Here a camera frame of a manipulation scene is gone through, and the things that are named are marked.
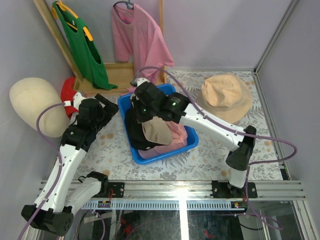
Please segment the beige bucket hat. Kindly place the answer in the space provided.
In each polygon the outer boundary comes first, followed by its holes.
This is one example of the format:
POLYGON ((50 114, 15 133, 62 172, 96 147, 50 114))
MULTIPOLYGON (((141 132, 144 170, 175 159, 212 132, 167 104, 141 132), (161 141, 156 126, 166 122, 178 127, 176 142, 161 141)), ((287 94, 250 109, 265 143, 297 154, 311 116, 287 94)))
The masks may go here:
POLYGON ((253 97, 243 80, 225 73, 204 80, 196 103, 214 116, 234 124, 251 109, 253 97))

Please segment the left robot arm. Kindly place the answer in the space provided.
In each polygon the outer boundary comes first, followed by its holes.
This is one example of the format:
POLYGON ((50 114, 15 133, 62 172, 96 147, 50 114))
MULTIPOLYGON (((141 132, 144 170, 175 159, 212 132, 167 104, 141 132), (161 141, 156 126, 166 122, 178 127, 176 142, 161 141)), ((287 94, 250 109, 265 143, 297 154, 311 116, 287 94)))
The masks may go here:
POLYGON ((27 227, 65 236, 72 226, 76 213, 92 197, 105 197, 110 192, 108 176, 92 171, 72 193, 68 193, 75 172, 86 156, 99 131, 119 111, 117 104, 101 94, 93 98, 77 92, 72 100, 47 107, 36 120, 40 129, 42 116, 55 107, 74 107, 78 110, 75 121, 62 134, 60 146, 55 148, 57 159, 50 176, 37 199, 21 211, 27 227))

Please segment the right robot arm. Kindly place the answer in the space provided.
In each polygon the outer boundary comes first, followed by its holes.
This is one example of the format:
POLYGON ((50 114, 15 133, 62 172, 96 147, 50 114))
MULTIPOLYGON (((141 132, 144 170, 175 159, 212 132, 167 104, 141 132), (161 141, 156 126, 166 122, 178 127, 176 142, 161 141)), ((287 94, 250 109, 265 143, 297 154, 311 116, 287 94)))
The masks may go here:
POLYGON ((224 190, 215 190, 213 193, 220 198, 243 198, 248 164, 256 142, 256 128, 251 125, 243 128, 228 123, 201 109, 178 92, 166 95, 146 78, 138 78, 131 84, 135 90, 130 101, 140 123, 153 117, 173 121, 206 133, 228 149, 225 160, 230 168, 228 183, 224 190))

